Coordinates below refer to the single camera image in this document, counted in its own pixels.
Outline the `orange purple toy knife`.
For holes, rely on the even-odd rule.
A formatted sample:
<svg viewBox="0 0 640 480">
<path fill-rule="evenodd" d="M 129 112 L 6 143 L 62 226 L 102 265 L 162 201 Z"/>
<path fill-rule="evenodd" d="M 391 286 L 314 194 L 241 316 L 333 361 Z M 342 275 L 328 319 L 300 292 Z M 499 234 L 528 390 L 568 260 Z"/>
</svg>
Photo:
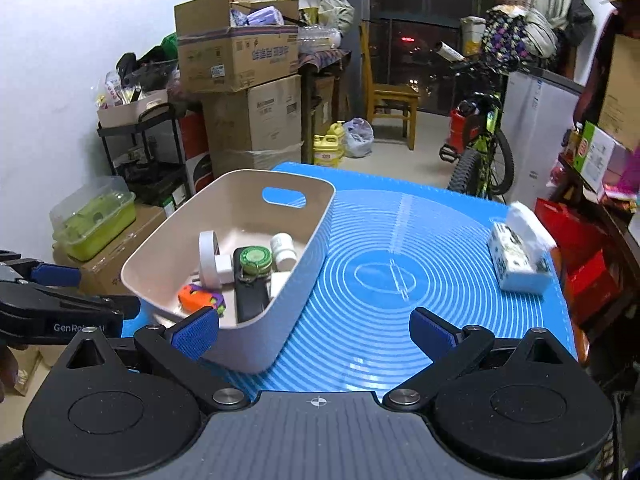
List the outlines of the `orange purple toy knife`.
<svg viewBox="0 0 640 480">
<path fill-rule="evenodd" d="M 182 310 L 193 313 L 203 308 L 213 308 L 219 316 L 224 315 L 224 295 L 194 284 L 187 284 L 178 291 L 178 303 Z"/>
</svg>

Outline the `black remote-like mouse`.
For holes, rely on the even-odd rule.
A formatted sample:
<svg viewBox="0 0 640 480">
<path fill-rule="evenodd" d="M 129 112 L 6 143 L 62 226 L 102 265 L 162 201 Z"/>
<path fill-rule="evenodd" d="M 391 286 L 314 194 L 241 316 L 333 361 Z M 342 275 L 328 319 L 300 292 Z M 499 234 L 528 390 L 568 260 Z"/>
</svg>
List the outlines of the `black remote-like mouse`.
<svg viewBox="0 0 640 480">
<path fill-rule="evenodd" d="M 239 262 L 242 248 L 244 247 L 236 248 L 232 257 L 236 322 L 239 324 L 256 318 L 268 307 L 270 301 L 267 283 L 271 271 L 259 276 L 244 275 Z"/>
</svg>

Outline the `white tape roll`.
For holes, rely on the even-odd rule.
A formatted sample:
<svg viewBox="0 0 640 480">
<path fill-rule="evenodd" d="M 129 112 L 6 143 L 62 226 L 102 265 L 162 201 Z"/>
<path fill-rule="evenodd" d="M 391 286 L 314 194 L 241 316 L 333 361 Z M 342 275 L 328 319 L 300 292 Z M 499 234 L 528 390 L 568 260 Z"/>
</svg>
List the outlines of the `white tape roll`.
<svg viewBox="0 0 640 480">
<path fill-rule="evenodd" d="M 200 255 L 200 281 L 207 289 L 221 288 L 221 281 L 217 270 L 216 255 L 218 255 L 217 235 L 214 231 L 203 231 L 198 236 L 198 254 Z"/>
</svg>

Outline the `white plug adapter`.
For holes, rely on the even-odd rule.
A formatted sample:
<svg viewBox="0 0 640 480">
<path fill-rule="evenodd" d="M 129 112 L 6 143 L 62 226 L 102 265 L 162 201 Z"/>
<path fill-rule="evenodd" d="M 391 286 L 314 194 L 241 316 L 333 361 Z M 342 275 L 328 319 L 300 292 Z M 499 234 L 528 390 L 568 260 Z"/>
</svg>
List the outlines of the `white plug adapter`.
<svg viewBox="0 0 640 480">
<path fill-rule="evenodd" d="M 224 285 L 232 284 L 234 280 L 232 257 L 230 255 L 216 255 L 216 263 L 221 288 L 223 288 Z M 201 284 L 200 270 L 198 270 L 198 268 L 192 273 L 192 278 Z"/>
</svg>

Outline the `green round tin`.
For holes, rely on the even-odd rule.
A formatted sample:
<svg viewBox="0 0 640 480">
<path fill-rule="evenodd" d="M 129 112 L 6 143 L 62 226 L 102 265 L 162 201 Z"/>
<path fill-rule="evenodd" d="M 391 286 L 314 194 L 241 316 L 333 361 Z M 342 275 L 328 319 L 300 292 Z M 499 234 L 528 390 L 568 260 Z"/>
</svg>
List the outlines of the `green round tin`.
<svg viewBox="0 0 640 480">
<path fill-rule="evenodd" d="M 271 271 L 272 255 L 264 246 L 247 246 L 241 249 L 239 262 L 244 275 L 265 275 Z"/>
</svg>

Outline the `beige plastic storage basket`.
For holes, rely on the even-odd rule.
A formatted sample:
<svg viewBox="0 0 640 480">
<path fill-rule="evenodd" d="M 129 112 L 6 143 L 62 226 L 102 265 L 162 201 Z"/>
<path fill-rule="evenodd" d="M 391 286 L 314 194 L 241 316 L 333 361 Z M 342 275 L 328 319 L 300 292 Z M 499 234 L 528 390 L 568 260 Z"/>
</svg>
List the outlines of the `beige plastic storage basket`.
<svg viewBox="0 0 640 480">
<path fill-rule="evenodd" d="M 224 296 L 218 337 L 205 359 L 245 374 L 274 363 L 302 314 L 329 248 L 335 188 L 327 180 L 266 170 L 224 174 L 182 205 L 128 258 L 120 280 L 144 306 L 171 322 L 186 317 L 183 286 L 211 284 Z M 292 238 L 295 264 L 281 271 L 265 309 L 236 312 L 232 255 Z"/>
</svg>

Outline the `white pill bottle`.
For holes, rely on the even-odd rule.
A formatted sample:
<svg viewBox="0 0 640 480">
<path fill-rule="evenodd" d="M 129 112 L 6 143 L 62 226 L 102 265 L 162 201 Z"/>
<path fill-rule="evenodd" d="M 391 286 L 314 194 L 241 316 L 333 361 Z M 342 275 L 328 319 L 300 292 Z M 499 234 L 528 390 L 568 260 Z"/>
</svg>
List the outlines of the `white pill bottle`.
<svg viewBox="0 0 640 480">
<path fill-rule="evenodd" d="M 298 257 L 290 234 L 281 232 L 273 235 L 270 248 L 273 263 L 278 272 L 290 272 L 294 269 Z"/>
</svg>

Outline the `white USB wall charger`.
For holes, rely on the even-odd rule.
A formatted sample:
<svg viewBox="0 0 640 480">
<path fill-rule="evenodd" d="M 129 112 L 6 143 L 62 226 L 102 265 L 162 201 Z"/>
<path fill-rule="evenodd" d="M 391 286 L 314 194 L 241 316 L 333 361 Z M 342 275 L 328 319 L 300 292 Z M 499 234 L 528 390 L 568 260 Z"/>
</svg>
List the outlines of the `white USB wall charger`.
<svg viewBox="0 0 640 480">
<path fill-rule="evenodd" d="M 288 278 L 291 276 L 290 271 L 278 271 L 272 272 L 269 280 L 269 298 L 274 299 L 283 289 L 284 285 L 288 281 Z"/>
</svg>

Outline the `green lidded plastic container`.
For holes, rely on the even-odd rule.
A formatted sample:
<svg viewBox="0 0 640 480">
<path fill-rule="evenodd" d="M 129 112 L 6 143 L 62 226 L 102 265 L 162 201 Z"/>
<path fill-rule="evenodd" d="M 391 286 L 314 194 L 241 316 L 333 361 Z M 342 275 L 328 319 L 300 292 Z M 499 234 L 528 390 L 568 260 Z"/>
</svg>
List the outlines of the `green lidded plastic container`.
<svg viewBox="0 0 640 480">
<path fill-rule="evenodd" d="M 137 219 L 135 200 L 122 177 L 100 177 L 50 210 L 52 237 L 66 255 L 89 261 Z"/>
</svg>

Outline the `blue silicone mat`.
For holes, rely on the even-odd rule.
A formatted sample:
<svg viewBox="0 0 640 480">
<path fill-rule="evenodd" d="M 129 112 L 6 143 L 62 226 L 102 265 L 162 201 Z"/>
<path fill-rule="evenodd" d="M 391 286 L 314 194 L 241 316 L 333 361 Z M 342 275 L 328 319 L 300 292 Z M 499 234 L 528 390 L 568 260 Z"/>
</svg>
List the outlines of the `blue silicone mat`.
<svg viewBox="0 0 640 480">
<path fill-rule="evenodd" d="M 409 335 L 415 308 L 501 338 L 548 328 L 574 348 L 558 282 L 540 296 L 499 288 L 487 242 L 504 218 L 501 204 L 441 188 L 284 162 L 206 186 L 127 260 L 122 284 L 171 324 L 183 315 L 179 289 L 198 273 L 201 232 L 214 232 L 225 254 L 288 233 L 294 275 L 250 322 L 224 312 L 210 368 L 249 394 L 382 394 L 427 366 Z"/>
</svg>

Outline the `green black bicycle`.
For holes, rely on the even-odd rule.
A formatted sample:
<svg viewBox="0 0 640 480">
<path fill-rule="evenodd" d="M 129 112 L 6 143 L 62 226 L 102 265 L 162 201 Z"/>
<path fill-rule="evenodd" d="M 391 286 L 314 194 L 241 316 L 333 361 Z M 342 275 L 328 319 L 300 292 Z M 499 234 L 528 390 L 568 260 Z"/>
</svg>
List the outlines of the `green black bicycle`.
<svg viewBox="0 0 640 480">
<path fill-rule="evenodd" d="M 455 155 L 447 144 L 448 134 L 438 152 L 441 160 L 454 165 L 447 188 L 503 203 L 514 180 L 513 155 L 501 131 L 508 73 L 479 56 L 452 61 L 450 70 L 454 76 L 451 110 L 475 107 L 480 116 L 480 134 L 461 155 Z"/>
</svg>

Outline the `tied plastic bag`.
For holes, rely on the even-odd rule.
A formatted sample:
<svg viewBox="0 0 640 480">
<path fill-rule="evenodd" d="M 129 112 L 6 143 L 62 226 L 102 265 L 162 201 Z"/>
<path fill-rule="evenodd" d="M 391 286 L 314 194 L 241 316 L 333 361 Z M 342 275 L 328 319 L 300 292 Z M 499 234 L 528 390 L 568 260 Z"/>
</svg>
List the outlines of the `tied plastic bag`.
<svg viewBox="0 0 640 480">
<path fill-rule="evenodd" d="M 344 149 L 350 158 L 363 158 L 372 151 L 374 131 L 372 126 L 362 118 L 354 118 L 344 123 Z"/>
</svg>

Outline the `green white product box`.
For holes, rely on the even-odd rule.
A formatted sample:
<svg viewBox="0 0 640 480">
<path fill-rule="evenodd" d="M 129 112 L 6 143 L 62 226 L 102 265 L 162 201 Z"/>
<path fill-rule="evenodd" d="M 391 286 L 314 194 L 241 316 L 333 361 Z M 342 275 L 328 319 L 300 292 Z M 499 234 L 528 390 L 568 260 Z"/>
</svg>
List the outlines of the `green white product box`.
<svg viewBox="0 0 640 480">
<path fill-rule="evenodd" d="M 593 191 L 620 182 L 628 158 L 623 144 L 591 122 L 585 123 L 574 156 L 574 169 Z"/>
</svg>

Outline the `white cabinet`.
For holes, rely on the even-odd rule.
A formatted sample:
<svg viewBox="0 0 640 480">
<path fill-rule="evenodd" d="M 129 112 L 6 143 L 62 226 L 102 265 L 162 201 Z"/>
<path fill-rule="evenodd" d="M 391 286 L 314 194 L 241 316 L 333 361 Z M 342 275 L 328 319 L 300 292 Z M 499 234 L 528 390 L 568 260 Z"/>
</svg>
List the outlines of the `white cabinet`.
<svg viewBox="0 0 640 480">
<path fill-rule="evenodd" d="M 529 208 L 551 194 L 551 170 L 567 130 L 574 126 L 575 106 L 584 87 L 574 80 L 532 68 L 510 73 L 501 131 L 514 161 L 514 180 L 504 194 L 507 203 Z"/>
</svg>

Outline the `wooden chair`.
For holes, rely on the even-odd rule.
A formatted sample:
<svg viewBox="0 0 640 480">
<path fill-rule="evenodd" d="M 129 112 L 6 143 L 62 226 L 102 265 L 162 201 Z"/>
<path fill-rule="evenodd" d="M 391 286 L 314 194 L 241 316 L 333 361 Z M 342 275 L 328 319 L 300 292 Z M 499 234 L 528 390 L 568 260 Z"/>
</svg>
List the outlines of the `wooden chair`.
<svg viewBox="0 0 640 480">
<path fill-rule="evenodd" d="M 370 124 L 378 118 L 402 121 L 402 132 L 408 149 L 416 147 L 416 124 L 420 93 L 408 84 L 378 84 L 374 81 L 370 52 L 369 23 L 359 26 L 361 75 L 366 119 Z"/>
</svg>

